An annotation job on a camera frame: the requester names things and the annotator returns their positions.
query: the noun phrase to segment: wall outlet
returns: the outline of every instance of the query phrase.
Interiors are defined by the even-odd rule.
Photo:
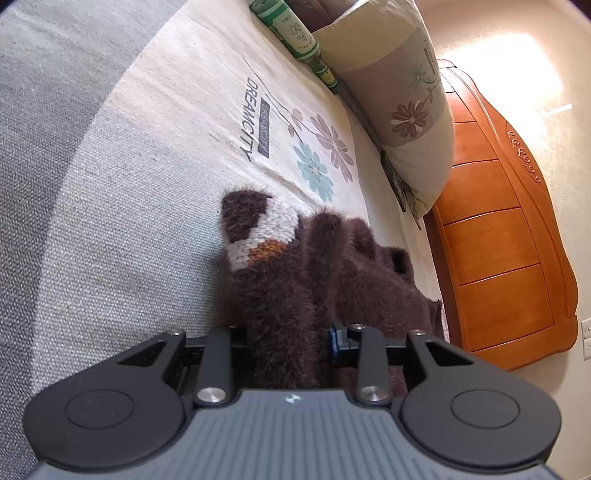
[[[591,338],[583,342],[583,358],[589,360],[591,358]]]
[[[583,340],[591,338],[591,319],[583,320],[581,322],[581,331],[583,332]]]

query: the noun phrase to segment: logo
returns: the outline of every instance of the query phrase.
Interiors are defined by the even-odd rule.
[[[290,403],[291,405],[295,405],[301,401],[301,397],[295,393],[292,393],[291,395],[286,396],[283,400],[285,400],[287,403]]]

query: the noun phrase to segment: bottle label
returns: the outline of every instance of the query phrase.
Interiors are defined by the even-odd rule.
[[[285,2],[279,2],[257,16],[284,40],[298,60],[306,59],[318,51],[316,39]]]
[[[322,80],[328,88],[332,88],[336,85],[336,78],[333,75],[333,73],[330,71],[330,68],[325,67],[320,72],[314,72],[314,73],[316,75],[318,75],[320,80]]]

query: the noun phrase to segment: round black pad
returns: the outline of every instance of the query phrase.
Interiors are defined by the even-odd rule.
[[[503,393],[472,390],[460,393],[452,400],[452,412],[458,420],[470,427],[500,429],[517,418],[519,405]]]
[[[115,390],[91,390],[66,404],[66,416],[84,429],[108,429],[124,422],[134,412],[129,395]]]
[[[39,460],[74,471],[145,459],[170,442],[183,422],[178,395],[149,368],[101,364],[40,392],[23,418]]]
[[[549,395],[477,359],[429,369],[399,413],[425,450],[468,470],[522,468],[547,459],[561,423]]]

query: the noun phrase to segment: orange wooden furniture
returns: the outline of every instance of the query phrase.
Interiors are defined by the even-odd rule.
[[[450,340],[505,368],[568,350],[578,293],[540,169],[513,127],[451,62],[452,173],[425,217]]]

